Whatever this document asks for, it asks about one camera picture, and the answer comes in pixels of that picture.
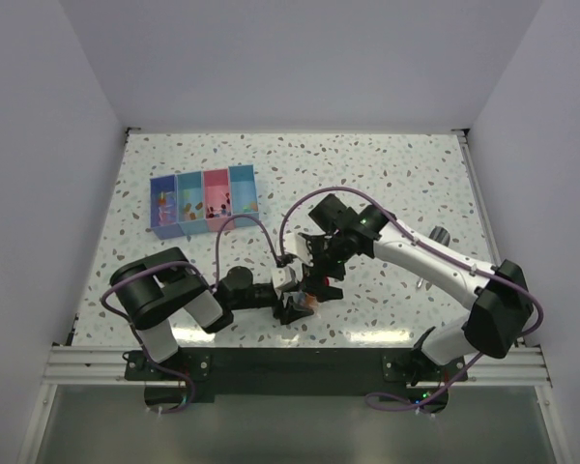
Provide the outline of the clear plastic jar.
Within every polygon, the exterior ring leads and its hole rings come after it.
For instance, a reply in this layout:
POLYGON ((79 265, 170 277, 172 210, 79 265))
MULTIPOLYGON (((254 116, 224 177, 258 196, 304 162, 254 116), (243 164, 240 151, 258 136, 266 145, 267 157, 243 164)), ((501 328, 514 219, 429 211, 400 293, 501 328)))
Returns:
POLYGON ((297 292, 294 302, 301 310, 315 311, 319 306, 317 298, 305 292, 297 292))

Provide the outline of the pink candy bin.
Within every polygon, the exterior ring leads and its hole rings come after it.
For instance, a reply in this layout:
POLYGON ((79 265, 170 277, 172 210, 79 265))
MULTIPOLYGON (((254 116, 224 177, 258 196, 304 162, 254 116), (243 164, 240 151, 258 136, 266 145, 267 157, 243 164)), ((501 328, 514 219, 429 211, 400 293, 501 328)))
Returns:
POLYGON ((229 171, 225 169, 203 172, 205 220, 210 232, 218 232, 223 222, 232 216, 229 171))

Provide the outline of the purple candy bin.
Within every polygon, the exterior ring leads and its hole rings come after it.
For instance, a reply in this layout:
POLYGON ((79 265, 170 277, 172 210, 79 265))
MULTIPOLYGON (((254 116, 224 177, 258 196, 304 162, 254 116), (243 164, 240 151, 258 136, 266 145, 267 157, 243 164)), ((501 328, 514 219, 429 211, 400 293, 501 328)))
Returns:
POLYGON ((183 235, 178 223, 175 175, 150 180, 150 228, 160 240, 174 239, 183 235))

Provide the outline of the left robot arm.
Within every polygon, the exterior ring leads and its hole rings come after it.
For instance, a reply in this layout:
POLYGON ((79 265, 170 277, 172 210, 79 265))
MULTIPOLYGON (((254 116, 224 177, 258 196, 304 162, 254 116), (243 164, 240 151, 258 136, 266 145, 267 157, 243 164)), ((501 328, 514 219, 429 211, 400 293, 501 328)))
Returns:
POLYGON ((313 315, 317 307, 315 297, 299 290, 291 268, 275 268, 270 281, 257 283, 250 269, 236 266, 212 285, 177 247, 121 267, 109 283, 101 303, 108 305, 112 295, 118 299, 121 314, 149 354, 148 369, 160 379, 174 377, 181 367, 169 322, 180 310, 205 333, 215 334, 233 323, 235 310, 269 308, 280 324, 288 325, 313 315))

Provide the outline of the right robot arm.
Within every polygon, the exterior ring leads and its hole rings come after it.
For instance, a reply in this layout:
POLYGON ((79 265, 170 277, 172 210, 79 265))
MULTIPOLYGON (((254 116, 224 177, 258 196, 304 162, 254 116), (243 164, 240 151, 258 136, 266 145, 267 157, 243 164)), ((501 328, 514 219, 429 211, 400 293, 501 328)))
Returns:
POLYGON ((427 329, 399 366, 434 379, 446 364, 470 354, 504 358, 521 336, 533 312, 522 269, 505 260, 499 265, 474 260, 413 231, 382 206, 371 202, 356 212, 330 188, 310 212, 319 235, 292 233, 280 250, 304 265, 304 287, 320 300, 340 298, 327 278, 342 280, 345 264, 359 255, 393 264, 443 290, 467 315, 441 328, 427 329))

